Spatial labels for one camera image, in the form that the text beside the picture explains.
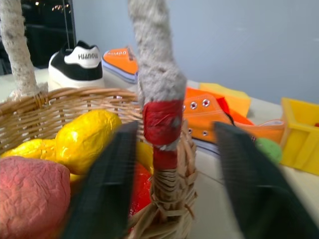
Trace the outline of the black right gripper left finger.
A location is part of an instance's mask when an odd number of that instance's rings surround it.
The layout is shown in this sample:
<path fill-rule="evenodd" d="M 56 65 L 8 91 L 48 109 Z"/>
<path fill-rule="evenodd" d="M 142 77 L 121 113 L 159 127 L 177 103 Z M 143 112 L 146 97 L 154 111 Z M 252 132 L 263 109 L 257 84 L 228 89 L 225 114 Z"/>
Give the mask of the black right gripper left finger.
<path fill-rule="evenodd" d="M 136 167 L 138 123 L 117 130 L 90 168 L 60 239 L 122 239 Z"/>

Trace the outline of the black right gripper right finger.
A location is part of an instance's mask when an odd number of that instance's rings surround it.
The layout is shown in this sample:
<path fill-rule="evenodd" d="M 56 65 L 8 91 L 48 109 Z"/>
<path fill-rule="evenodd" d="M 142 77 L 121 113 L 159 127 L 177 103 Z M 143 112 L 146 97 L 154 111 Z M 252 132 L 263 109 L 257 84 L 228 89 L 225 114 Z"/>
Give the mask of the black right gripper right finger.
<path fill-rule="evenodd" d="M 215 122 L 224 186 L 245 239 L 319 239 L 295 191 L 251 135 Z"/>

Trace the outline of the red paper ball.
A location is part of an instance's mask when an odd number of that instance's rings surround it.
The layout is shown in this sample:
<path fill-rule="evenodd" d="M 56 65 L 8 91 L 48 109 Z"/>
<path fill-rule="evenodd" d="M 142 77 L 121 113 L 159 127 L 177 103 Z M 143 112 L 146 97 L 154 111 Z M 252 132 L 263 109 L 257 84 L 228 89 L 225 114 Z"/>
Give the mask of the red paper ball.
<path fill-rule="evenodd" d="M 149 173 L 149 171 L 145 169 L 142 164 L 137 162 L 135 167 L 129 219 L 151 203 L 151 177 L 152 175 Z"/>

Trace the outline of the green round fruit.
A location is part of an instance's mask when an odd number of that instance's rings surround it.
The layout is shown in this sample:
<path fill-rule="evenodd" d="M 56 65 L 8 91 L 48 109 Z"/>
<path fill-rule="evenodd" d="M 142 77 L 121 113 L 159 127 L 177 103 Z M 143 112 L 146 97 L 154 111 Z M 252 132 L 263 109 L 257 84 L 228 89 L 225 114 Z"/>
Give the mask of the green round fruit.
<path fill-rule="evenodd" d="M 257 138 L 255 146 L 263 152 L 273 163 L 279 164 L 282 160 L 281 147 L 267 138 Z"/>

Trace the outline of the yellow paper ball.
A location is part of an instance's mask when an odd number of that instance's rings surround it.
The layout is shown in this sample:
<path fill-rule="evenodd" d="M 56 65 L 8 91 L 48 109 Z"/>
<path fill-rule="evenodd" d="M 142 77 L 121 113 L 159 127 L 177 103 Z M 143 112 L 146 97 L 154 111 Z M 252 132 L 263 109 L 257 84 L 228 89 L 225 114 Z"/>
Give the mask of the yellow paper ball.
<path fill-rule="evenodd" d="M 92 110 L 77 117 L 56 135 L 57 162 L 72 174 L 86 174 L 121 124 L 118 115 L 107 110 Z"/>

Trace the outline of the yellow plastic bin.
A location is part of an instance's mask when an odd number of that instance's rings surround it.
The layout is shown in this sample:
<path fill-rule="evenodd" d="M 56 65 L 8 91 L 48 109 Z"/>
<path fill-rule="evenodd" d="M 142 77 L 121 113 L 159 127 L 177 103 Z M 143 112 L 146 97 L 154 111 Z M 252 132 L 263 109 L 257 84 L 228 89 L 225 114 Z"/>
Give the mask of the yellow plastic bin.
<path fill-rule="evenodd" d="M 319 104 L 282 98 L 281 164 L 319 175 Z"/>

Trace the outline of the pink paper ball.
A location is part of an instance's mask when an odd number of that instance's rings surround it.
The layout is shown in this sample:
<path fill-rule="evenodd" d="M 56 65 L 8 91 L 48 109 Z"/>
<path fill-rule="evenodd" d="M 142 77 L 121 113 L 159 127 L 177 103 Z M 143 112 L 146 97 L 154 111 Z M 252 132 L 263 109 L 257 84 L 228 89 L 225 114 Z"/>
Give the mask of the pink paper ball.
<path fill-rule="evenodd" d="M 19 156 L 0 159 L 0 239 L 51 239 L 69 203 L 67 167 Z"/>

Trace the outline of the orange high-top sneaker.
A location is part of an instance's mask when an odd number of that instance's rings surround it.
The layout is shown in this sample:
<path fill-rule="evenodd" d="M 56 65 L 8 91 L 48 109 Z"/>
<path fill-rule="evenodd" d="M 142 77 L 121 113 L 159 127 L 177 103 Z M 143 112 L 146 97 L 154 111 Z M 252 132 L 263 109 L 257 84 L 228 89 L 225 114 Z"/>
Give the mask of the orange high-top sneaker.
<path fill-rule="evenodd" d="M 219 154 L 213 128 L 213 123 L 216 121 L 234 124 L 253 138 L 267 138 L 276 143 L 281 142 L 285 129 L 284 122 L 277 119 L 255 125 L 229 108 L 224 97 L 191 87 L 186 88 L 183 116 L 188 121 L 187 132 L 199 149 L 212 155 Z"/>

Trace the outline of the small yellow fruit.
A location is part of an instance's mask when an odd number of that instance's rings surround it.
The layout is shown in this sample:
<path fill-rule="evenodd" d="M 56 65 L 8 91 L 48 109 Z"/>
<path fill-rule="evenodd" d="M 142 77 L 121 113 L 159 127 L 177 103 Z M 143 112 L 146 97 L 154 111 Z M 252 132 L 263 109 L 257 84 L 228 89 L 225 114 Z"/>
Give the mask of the small yellow fruit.
<path fill-rule="evenodd" d="M 56 161 L 56 141 L 55 139 L 32 139 L 4 152 L 0 158 L 9 156 Z"/>

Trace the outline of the yellow cloth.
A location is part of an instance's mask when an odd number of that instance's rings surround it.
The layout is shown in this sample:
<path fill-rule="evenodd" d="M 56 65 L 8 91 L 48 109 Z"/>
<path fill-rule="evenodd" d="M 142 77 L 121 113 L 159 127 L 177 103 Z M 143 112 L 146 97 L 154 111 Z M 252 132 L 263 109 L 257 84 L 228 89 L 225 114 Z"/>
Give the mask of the yellow cloth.
<path fill-rule="evenodd" d="M 230 109 L 243 117 L 247 116 L 251 98 L 245 92 L 233 90 L 217 83 L 200 83 L 199 89 L 224 97 Z"/>

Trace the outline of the black and white sneaker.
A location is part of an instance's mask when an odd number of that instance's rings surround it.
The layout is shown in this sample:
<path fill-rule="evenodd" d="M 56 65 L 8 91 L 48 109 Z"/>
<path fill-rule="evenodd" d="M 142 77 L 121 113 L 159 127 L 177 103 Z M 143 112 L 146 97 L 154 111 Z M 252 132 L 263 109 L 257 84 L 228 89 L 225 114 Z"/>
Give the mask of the black and white sneaker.
<path fill-rule="evenodd" d="M 48 90 L 105 86 L 101 53 L 97 45 L 79 40 L 73 49 L 64 45 L 48 65 Z"/>

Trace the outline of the orange low-top sneaker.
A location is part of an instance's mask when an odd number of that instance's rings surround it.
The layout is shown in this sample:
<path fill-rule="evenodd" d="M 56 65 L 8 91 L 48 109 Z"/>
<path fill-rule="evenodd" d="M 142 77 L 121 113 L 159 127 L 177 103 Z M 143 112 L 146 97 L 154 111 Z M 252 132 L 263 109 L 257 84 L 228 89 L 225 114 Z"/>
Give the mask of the orange low-top sneaker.
<path fill-rule="evenodd" d="M 130 84 L 136 84 L 138 81 L 138 62 L 129 46 L 105 52 L 102 56 L 102 66 L 106 71 Z"/>

